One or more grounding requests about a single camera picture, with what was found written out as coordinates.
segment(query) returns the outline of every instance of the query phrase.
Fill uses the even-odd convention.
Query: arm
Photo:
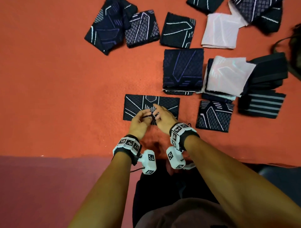
[[[150,109],[140,111],[131,122],[128,134],[141,140],[150,125]],[[85,198],[68,228],[121,227],[129,188],[131,158],[122,152],[113,160]]]
[[[169,134],[177,120],[164,107],[156,108],[157,125]],[[184,146],[238,227],[301,227],[301,208],[265,178],[194,135]]]

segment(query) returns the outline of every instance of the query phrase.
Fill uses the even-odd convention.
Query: striped fabric
[[[251,91],[238,100],[239,113],[275,119],[285,98],[285,94],[274,90]]]

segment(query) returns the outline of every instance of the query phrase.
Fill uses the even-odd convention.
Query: orange carpet
[[[225,0],[217,12],[230,13]],[[124,95],[165,95],[163,53],[153,42],[126,45],[105,56],[84,40],[104,0],[2,1],[0,3],[0,155],[82,157],[112,156],[127,133]],[[206,15],[185,0],[131,0],[139,11],[153,9],[162,31],[167,12],[196,19],[191,48],[199,48]],[[204,63],[216,55],[247,57],[269,54],[277,40],[301,23],[299,1],[284,1],[279,32],[264,36],[253,26],[239,30],[234,50],[205,49]],[[287,43],[280,50],[288,51]],[[200,136],[230,156],[252,163],[301,166],[301,82],[289,75],[277,92],[287,94],[277,119],[232,115],[229,133],[198,130]],[[195,126],[200,95],[180,96],[179,121]],[[151,126],[144,148],[169,137]]]

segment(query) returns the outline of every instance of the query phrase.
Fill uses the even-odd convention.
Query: cable
[[[139,168],[139,169],[135,169],[135,170],[133,170],[133,171],[130,171],[130,173],[136,172],[136,171],[138,171],[138,170],[140,170],[140,169],[145,169],[145,167],[142,167],[142,168]]]
[[[189,158],[190,157],[190,155],[189,156],[187,156],[186,158]],[[181,159],[181,161],[184,161],[186,158],[183,158],[183,159]]]

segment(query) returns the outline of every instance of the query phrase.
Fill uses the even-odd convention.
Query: wrist-mounted device
[[[183,152],[185,149],[184,142],[187,136],[195,135],[200,137],[196,130],[189,127],[185,123],[176,123],[169,130],[170,143],[179,151]]]
[[[113,149],[113,155],[115,156],[117,152],[124,152],[130,156],[132,164],[136,165],[140,157],[141,149],[142,145],[139,143],[138,138],[128,134],[120,139],[117,146]]]

